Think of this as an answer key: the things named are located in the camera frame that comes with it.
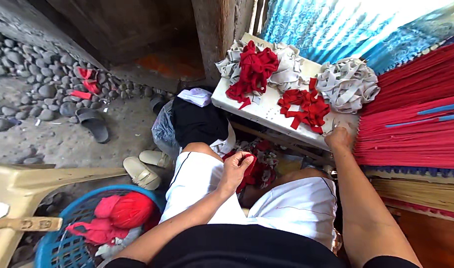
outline left hand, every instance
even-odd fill
[[[249,152],[237,152],[224,161],[224,174],[222,174],[217,187],[218,190],[227,193],[229,196],[235,193],[244,178],[245,170],[254,161],[253,156],[249,156],[242,161],[248,154]]]

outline white shorts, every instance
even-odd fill
[[[166,193],[163,222],[183,212],[217,188],[224,163],[210,155],[184,152]],[[258,224],[314,239],[332,249],[336,237],[336,188],[331,180],[310,177],[277,186],[264,194],[245,216],[232,195],[214,214],[210,224]]]

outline hand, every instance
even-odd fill
[[[237,152],[224,161],[224,174],[217,189],[226,193],[228,197],[235,193],[244,178],[245,170],[254,161],[253,156],[243,159],[248,154],[248,152]]]
[[[353,139],[344,127],[336,127],[328,136],[325,137],[325,142],[331,150],[353,148]]]

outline white table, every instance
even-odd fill
[[[272,47],[271,43],[245,33],[242,37],[242,41],[248,42],[250,40],[254,40],[255,43],[258,42],[260,44],[264,44],[265,47]],[[321,65],[318,63],[312,62],[310,60],[305,60],[301,65],[302,75],[304,77],[314,77],[318,74],[320,67]],[[325,143],[324,137],[316,132],[313,132],[308,125],[300,123],[300,126],[296,130],[290,127],[294,118],[285,118],[284,114],[280,114],[280,106],[277,105],[277,102],[280,99],[280,92],[277,89],[267,87],[265,94],[263,94],[261,97],[260,105],[253,102],[251,105],[248,105],[242,110],[239,110],[239,107],[242,104],[226,96],[226,90],[228,88],[228,79],[221,78],[214,91],[214,94],[212,95],[212,103],[214,104],[214,106],[224,109],[230,113],[242,116],[243,118],[250,119],[261,125],[265,125],[266,127],[287,134],[291,137],[312,144],[321,149],[329,150],[328,146]],[[290,111],[298,111],[298,106],[292,105]],[[357,125],[359,122],[358,116],[356,114],[338,113],[333,111],[328,113],[324,117],[325,124],[322,126],[324,132],[331,130],[333,119],[335,119],[335,123],[340,122],[340,126],[348,129],[348,131],[352,135],[356,135]]]

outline blue plastic basket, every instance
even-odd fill
[[[83,221],[90,222],[94,210],[101,198],[112,195],[126,195],[136,191],[151,198],[162,213],[165,208],[165,199],[153,191],[133,185],[113,185],[91,191],[76,199],[67,206],[59,215],[63,218],[63,226],[57,232],[49,232],[40,240],[35,255],[36,268],[94,268],[95,263],[90,257],[85,238],[65,231],[72,223]]]

